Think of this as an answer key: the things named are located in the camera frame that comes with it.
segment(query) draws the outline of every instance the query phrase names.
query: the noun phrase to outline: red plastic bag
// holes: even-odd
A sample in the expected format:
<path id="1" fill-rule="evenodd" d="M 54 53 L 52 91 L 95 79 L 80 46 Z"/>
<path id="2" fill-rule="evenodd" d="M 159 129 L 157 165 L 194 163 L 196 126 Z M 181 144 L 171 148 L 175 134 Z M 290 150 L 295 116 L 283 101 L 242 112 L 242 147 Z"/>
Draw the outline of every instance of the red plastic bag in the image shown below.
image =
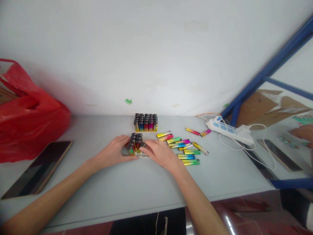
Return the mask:
<path id="1" fill-rule="evenodd" d="M 0 70 L 0 83 L 19 96 L 0 105 L 0 163 L 34 159 L 65 132 L 71 113 L 14 60 L 0 59 Z"/>

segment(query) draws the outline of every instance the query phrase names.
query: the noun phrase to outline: cardboard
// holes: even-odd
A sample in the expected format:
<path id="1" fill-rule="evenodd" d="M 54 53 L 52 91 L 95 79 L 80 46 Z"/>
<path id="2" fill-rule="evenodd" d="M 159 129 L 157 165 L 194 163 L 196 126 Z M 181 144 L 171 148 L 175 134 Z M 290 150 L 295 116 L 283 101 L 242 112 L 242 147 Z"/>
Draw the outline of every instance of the cardboard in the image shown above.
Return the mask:
<path id="1" fill-rule="evenodd" d="M 0 87 L 0 105 L 17 98 L 18 96 Z"/>
<path id="2" fill-rule="evenodd" d="M 241 105 L 236 127 L 241 125 L 248 126 L 256 123 L 264 124 L 269 127 L 290 116 L 312 110 L 289 96 L 283 96 L 281 98 L 281 107 L 277 110 L 271 111 L 273 108 L 277 107 L 278 104 L 264 96 L 262 94 L 263 92 L 272 95 L 279 95 L 282 93 L 282 91 L 277 90 L 258 89 Z M 253 126 L 251 129 L 261 130 L 263 127 Z"/>

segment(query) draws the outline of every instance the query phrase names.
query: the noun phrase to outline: extension cord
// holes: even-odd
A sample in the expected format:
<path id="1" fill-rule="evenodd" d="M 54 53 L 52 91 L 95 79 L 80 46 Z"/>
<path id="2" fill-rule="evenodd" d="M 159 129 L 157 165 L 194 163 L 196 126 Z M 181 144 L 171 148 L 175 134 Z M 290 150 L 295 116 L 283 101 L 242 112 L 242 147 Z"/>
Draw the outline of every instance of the extension cord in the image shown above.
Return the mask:
<path id="1" fill-rule="evenodd" d="M 254 140 L 250 135 L 250 130 L 247 126 L 242 125 L 238 128 L 235 128 L 221 122 L 221 120 L 222 117 L 216 117 L 214 119 L 210 119 L 206 125 L 209 129 L 226 135 L 232 139 L 238 140 L 246 145 L 254 145 Z"/>

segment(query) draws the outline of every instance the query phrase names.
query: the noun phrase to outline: metal frame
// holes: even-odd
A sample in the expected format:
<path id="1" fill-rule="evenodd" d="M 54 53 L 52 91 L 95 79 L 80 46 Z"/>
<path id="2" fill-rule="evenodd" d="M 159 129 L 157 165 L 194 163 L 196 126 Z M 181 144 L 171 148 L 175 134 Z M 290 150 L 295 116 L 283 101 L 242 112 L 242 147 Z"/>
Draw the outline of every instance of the metal frame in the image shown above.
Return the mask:
<path id="1" fill-rule="evenodd" d="M 236 126 L 241 104 L 243 104 L 263 83 L 270 82 L 276 86 L 291 91 L 313 101 L 313 94 L 286 83 L 271 78 L 298 50 L 313 37 L 313 16 L 300 28 L 298 32 L 283 46 L 283 48 L 269 61 L 269 63 L 252 79 L 242 92 L 222 112 L 224 119 L 232 114 L 231 126 Z M 313 178 L 295 180 L 271 181 L 276 188 L 312 188 Z"/>

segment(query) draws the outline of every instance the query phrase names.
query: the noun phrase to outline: phone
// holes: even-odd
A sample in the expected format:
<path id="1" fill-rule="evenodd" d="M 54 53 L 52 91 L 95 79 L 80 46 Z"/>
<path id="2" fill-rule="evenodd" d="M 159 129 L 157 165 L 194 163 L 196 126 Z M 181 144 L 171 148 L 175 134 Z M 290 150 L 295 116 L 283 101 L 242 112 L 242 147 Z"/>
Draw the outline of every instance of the phone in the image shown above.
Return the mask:
<path id="1" fill-rule="evenodd" d="M 267 147 L 271 151 L 273 157 L 283 165 L 288 171 L 296 172 L 302 171 L 303 169 L 299 167 L 293 160 L 291 160 L 286 154 L 284 154 L 275 144 L 273 144 L 270 140 L 264 140 Z M 258 142 L 267 150 L 266 146 L 264 145 L 261 139 Z"/>
<path id="2" fill-rule="evenodd" d="M 71 146 L 71 141 L 50 142 L 1 199 L 39 194 Z"/>

